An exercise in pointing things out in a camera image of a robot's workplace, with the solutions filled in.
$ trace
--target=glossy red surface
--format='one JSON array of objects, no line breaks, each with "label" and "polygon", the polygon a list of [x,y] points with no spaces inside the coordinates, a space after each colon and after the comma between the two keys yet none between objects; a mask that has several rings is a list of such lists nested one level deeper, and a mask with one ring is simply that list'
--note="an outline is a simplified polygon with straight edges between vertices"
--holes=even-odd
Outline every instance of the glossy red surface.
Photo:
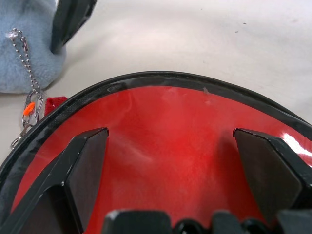
[{"label": "glossy red surface", "polygon": [[234,128],[287,138],[312,165],[312,143],[282,122],[239,102],[192,89],[149,86],[117,92],[82,108],[45,141],[28,167],[14,207],[73,136],[108,127],[101,186],[87,234],[114,209],[160,209],[173,224],[210,223],[217,209],[262,219],[239,160]]}]

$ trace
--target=light blue fleece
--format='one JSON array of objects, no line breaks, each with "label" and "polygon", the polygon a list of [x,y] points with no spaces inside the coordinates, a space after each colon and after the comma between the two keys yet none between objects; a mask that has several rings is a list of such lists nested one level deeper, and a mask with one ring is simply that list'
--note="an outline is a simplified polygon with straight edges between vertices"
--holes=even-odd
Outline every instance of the light blue fleece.
[{"label": "light blue fleece", "polygon": [[42,88],[62,72],[66,50],[52,54],[55,0],[0,0],[0,93],[27,93],[30,79],[5,33],[17,28],[27,38],[32,71]]}]

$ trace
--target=orange tag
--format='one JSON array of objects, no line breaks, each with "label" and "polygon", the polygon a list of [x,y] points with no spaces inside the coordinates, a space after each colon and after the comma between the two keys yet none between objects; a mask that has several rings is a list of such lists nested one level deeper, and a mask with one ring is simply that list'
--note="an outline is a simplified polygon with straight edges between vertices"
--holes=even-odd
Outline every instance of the orange tag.
[{"label": "orange tag", "polygon": [[28,116],[31,114],[31,112],[34,110],[36,104],[34,102],[30,103],[28,106],[26,106],[24,110],[24,115]]}]

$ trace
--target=white background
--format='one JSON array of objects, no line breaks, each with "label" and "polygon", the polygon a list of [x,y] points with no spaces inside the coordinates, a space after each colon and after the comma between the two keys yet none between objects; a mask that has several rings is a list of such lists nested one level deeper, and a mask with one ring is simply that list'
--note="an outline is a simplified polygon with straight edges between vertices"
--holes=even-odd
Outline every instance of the white background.
[{"label": "white background", "polygon": [[[47,95],[70,97],[132,72],[181,71],[259,92],[312,122],[311,27],[310,0],[98,0]],[[0,163],[20,132],[24,100],[0,94]]]}]

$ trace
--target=red strap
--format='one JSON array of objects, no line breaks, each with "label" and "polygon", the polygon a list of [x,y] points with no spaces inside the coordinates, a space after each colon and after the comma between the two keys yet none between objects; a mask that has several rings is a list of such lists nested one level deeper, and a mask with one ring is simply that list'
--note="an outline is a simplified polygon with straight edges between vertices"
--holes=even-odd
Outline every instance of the red strap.
[{"label": "red strap", "polygon": [[67,97],[48,97],[45,103],[44,116],[50,114],[56,108],[61,106],[68,98]]}]

